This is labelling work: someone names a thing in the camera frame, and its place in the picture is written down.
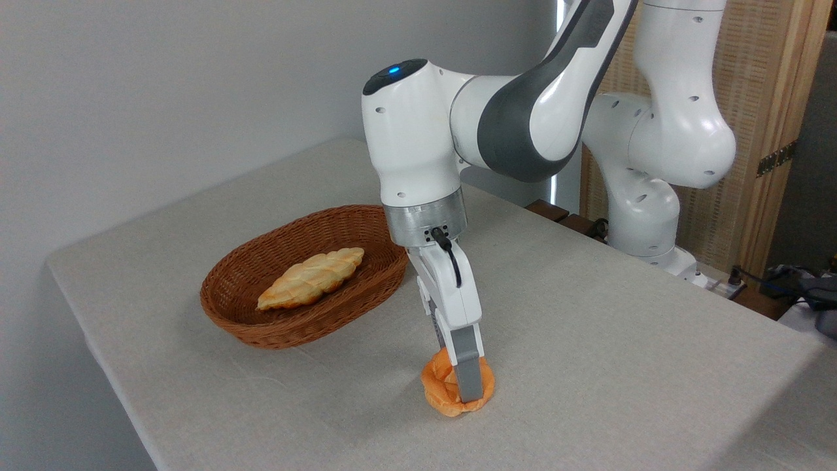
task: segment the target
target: bread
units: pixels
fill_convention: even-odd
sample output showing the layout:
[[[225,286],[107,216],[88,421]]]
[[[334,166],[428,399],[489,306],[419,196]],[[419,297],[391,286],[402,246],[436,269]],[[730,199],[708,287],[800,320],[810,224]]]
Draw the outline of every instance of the bread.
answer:
[[[494,372],[482,356],[480,357],[480,375],[482,376],[482,397],[476,401],[463,403],[454,367],[450,364],[448,349],[443,347],[436,355],[433,355],[421,372],[424,399],[433,409],[447,417],[456,417],[462,412],[479,411],[494,395],[495,384]]]
[[[360,247],[317,254],[288,270],[259,296],[256,309],[292,309],[316,303],[350,278],[363,259]]]

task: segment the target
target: woven panel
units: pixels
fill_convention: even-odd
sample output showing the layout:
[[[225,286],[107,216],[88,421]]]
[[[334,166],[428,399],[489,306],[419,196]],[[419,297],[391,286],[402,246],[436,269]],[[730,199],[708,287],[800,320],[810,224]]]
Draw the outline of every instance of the woven panel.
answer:
[[[770,100],[766,89],[773,58],[782,46],[780,25],[788,2],[778,0],[729,0],[721,23],[715,53],[714,81],[721,113],[737,140],[737,155],[729,174],[709,189],[677,188],[680,225],[677,244],[698,261],[727,269],[737,255],[737,238],[745,217],[747,173],[754,171],[752,156],[759,152],[754,142],[759,132],[759,111]],[[629,26],[599,92],[624,91],[648,95],[650,90],[633,62],[636,25],[642,7]],[[607,195],[598,167],[584,149],[583,180],[587,193],[582,212],[589,219],[607,217]]]

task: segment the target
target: orange bread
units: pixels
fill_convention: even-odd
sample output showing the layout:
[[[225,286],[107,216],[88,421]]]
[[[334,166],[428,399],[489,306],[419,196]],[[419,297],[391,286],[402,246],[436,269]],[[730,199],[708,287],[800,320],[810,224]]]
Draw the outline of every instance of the orange bread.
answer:
[[[494,373],[488,367],[485,357],[480,357],[483,396],[476,401],[462,403],[460,388],[456,384],[454,367],[450,364],[448,349],[442,348],[421,372],[424,385],[424,397],[427,402],[448,417],[456,417],[462,412],[479,411],[494,394]]]

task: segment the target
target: white wall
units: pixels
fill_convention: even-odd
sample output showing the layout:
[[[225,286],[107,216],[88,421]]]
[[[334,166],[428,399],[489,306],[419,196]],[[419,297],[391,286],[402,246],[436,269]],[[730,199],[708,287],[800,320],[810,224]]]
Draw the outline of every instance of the white wall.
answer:
[[[392,62],[523,71],[554,18],[543,0],[0,0],[0,469],[151,467],[51,251],[362,137],[360,90]]]

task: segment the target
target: wooden block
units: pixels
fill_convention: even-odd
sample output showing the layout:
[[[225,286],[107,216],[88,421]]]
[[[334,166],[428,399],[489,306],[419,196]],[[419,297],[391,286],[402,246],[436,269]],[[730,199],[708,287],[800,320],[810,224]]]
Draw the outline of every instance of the wooden block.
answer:
[[[549,220],[554,220],[555,222],[558,222],[570,215],[570,212],[564,208],[559,208],[554,204],[549,204],[543,199],[539,199],[529,204],[526,209],[536,215],[541,215]]]
[[[569,215],[558,221],[558,224],[568,227],[576,232],[587,235],[593,230],[593,222],[579,215]]]
[[[781,318],[790,308],[787,303],[764,296],[753,286],[744,288],[732,301],[773,320]]]

